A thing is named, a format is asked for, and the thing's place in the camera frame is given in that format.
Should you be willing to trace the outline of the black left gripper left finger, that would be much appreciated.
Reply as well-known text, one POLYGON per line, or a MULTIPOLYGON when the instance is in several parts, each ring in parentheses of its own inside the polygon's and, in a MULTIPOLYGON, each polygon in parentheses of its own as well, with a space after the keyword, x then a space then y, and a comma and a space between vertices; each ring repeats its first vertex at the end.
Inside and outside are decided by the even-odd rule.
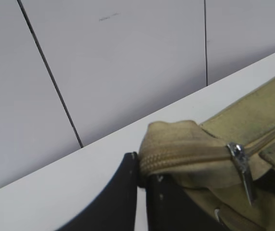
POLYGON ((109 183, 61 231, 133 231, 135 227, 139 162, 126 153, 109 183))

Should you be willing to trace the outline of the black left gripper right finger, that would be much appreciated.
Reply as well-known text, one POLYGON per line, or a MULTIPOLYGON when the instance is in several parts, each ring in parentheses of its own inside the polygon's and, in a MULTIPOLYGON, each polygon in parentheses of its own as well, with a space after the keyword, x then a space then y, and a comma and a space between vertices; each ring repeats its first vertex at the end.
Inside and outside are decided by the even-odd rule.
POLYGON ((146 183, 150 231, 224 231, 169 175, 152 175, 146 183))

